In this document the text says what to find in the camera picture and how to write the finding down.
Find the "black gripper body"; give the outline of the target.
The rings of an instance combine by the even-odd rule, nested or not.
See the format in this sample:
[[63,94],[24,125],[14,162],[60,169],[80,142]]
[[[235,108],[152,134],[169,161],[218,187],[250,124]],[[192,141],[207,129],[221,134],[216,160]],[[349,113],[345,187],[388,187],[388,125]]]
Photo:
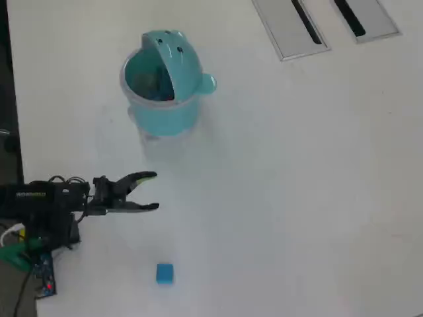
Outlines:
[[86,215],[106,215],[114,208],[113,190],[95,190],[88,202]]

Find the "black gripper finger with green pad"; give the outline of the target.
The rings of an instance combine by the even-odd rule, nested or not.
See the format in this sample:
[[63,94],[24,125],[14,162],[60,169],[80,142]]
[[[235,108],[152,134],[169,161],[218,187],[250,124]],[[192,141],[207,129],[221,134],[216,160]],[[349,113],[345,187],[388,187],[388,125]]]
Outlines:
[[109,213],[144,213],[157,210],[159,203],[150,203],[147,205],[140,205],[132,201],[120,202],[114,204],[112,207],[106,208],[106,214]]
[[157,177],[156,172],[134,172],[114,182],[112,193],[115,199],[126,200],[126,197],[142,182]]

